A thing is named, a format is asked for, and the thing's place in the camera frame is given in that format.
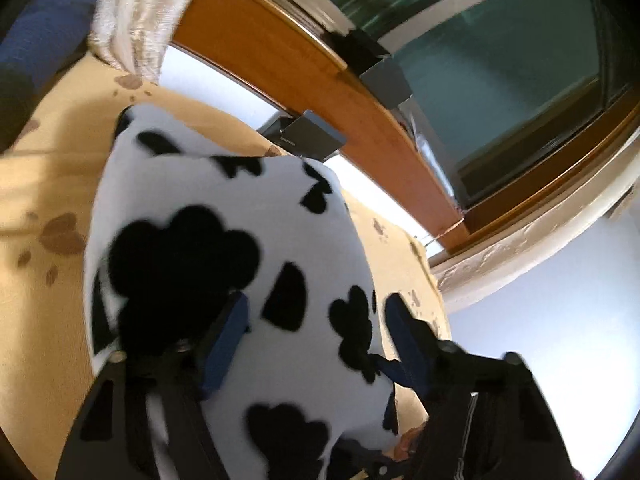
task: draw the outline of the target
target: metal screw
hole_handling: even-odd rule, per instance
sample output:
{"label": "metal screw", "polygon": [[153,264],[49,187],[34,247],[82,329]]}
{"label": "metal screw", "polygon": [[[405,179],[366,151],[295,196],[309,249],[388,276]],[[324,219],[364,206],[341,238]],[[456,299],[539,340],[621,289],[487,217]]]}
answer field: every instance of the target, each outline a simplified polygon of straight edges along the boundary
{"label": "metal screw", "polygon": [[188,340],[180,339],[180,341],[178,341],[178,343],[176,344],[175,349],[180,353],[188,352],[189,350],[191,350],[191,345],[189,344]]}
{"label": "metal screw", "polygon": [[440,347],[440,350],[449,354],[455,354],[460,351],[460,347],[458,345],[453,341],[447,341],[446,339],[438,341],[438,346]]}
{"label": "metal screw", "polygon": [[124,350],[116,350],[109,355],[109,362],[118,364],[127,359],[127,353]]}
{"label": "metal screw", "polygon": [[510,365],[518,366],[523,364],[521,357],[516,352],[507,352],[504,355],[504,360]]}

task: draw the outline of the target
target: cow print pillow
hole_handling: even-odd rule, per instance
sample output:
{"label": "cow print pillow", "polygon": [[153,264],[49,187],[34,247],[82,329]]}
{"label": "cow print pillow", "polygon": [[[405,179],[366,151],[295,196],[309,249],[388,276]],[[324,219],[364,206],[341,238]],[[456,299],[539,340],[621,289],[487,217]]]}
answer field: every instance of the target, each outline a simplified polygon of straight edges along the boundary
{"label": "cow print pillow", "polygon": [[[234,156],[151,105],[125,110],[114,138],[84,260],[94,370],[115,349],[197,341],[242,291],[250,330],[201,404],[229,478],[324,479],[340,438],[392,449],[393,384],[371,357],[383,354],[377,300],[335,175]],[[161,406],[147,409],[166,443]],[[166,446],[154,453],[162,480],[178,480]]]}

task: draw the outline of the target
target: wooden beam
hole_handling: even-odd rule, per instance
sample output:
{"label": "wooden beam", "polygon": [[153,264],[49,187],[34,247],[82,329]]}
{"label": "wooden beam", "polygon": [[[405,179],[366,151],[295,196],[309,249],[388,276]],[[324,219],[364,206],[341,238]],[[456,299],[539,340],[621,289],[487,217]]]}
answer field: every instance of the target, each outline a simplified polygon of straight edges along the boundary
{"label": "wooden beam", "polygon": [[[344,61],[271,0],[193,0],[174,43],[301,114],[313,110],[348,139],[342,153],[438,236],[462,214],[400,124]],[[442,241],[462,245],[464,225]]]}

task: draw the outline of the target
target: hand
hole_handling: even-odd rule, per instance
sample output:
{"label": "hand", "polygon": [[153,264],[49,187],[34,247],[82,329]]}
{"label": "hand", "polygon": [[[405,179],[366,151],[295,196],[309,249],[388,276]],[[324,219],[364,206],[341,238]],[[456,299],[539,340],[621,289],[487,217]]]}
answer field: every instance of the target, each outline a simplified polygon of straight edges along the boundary
{"label": "hand", "polygon": [[402,437],[400,437],[400,442],[396,444],[396,447],[394,448],[394,451],[393,451],[393,459],[396,462],[400,462],[402,460],[406,460],[409,458],[409,450],[411,449],[414,441],[422,433],[422,430],[424,429],[425,424],[426,422],[422,423],[417,428],[411,428]]}

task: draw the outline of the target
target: white curtain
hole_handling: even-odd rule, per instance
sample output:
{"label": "white curtain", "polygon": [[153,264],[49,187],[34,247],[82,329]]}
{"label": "white curtain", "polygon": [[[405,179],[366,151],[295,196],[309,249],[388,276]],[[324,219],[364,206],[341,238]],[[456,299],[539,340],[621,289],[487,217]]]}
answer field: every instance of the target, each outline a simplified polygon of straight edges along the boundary
{"label": "white curtain", "polygon": [[191,0],[98,0],[91,51],[120,70],[158,82],[166,48]]}

